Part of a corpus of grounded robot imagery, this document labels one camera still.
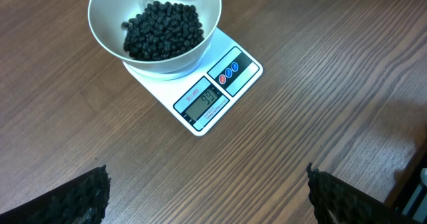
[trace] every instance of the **bowl rim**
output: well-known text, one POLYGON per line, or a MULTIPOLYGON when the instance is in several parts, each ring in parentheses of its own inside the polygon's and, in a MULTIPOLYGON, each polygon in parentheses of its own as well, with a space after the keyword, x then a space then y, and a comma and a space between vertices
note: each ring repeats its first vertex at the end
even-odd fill
POLYGON ((214 31, 216 30, 218 23, 220 22, 220 18, 221 18, 221 14, 222 14, 222 0, 220 1, 220 13, 216 19, 216 23, 214 25, 214 28, 209 32, 209 35, 206 36, 206 38, 199 43, 199 45, 197 45, 196 47, 194 47, 193 49, 191 49, 190 51, 179 55, 177 57, 171 58, 171 59, 166 59, 166 60, 161 60, 161 61, 138 61, 135 59, 130 59, 121 55, 118 55, 117 53, 115 53, 114 51, 110 50, 108 47, 106 47, 99 39, 98 36, 95 34, 95 32, 93 31, 93 27, 92 27, 92 23, 91 23, 91 19, 90 19, 90 15, 91 15, 91 4, 92 4, 92 0, 89 0, 89 5, 87 6, 87 22, 89 22, 89 27, 91 29, 92 35, 95 37, 96 41, 105 49, 107 50, 109 53, 111 53, 112 55, 124 60, 124 61, 130 61, 130 62, 134 62, 134 63, 139 63, 139 64, 150 64, 152 65, 153 63, 167 63, 173 60, 177 60, 180 59, 182 57, 185 57, 186 55, 189 55, 190 53, 192 53, 196 48, 200 47, 203 43, 205 43, 206 41, 209 40, 209 37, 214 33, 214 31))

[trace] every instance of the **scale platform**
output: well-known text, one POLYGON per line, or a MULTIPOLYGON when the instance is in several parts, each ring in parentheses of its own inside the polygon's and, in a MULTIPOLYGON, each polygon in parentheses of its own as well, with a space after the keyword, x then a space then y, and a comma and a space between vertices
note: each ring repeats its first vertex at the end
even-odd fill
POLYGON ((194 135, 205 135, 260 78, 262 66, 216 29, 199 63, 175 73, 126 69, 194 135))

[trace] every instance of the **brown wooden surface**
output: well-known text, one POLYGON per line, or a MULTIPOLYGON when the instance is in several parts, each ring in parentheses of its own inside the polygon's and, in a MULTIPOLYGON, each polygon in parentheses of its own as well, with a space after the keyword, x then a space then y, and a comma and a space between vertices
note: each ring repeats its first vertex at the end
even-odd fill
POLYGON ((306 165, 384 201, 427 120, 427 0, 223 0, 264 75, 194 137, 104 51, 89 0, 0 0, 0 212, 94 168, 105 223, 315 223, 306 165))

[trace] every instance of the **red button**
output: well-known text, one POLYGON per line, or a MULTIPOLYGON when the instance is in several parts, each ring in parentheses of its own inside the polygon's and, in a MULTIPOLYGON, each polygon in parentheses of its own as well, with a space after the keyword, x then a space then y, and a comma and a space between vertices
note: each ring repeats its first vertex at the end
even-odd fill
POLYGON ((220 83, 223 85, 227 81, 227 77, 224 74, 220 75, 220 83))

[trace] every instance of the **round button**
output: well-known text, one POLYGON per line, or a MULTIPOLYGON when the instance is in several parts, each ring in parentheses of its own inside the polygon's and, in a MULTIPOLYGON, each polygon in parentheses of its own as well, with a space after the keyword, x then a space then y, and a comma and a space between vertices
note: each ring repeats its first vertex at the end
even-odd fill
POLYGON ((224 84, 224 83, 226 83, 226 81, 227 81, 227 77, 224 75, 224 74, 221 74, 220 75, 220 84, 224 84))
POLYGON ((236 63, 236 62, 233 62, 233 63, 232 63, 232 70, 233 70, 234 72, 238 71, 238 70, 239 70, 239 64, 238 64, 238 63, 236 63))
POLYGON ((227 68, 227 69, 226 69, 226 77, 227 77, 227 78, 230 78, 230 77, 232 77, 232 75, 233 75, 232 70, 231 70, 230 68, 227 68))

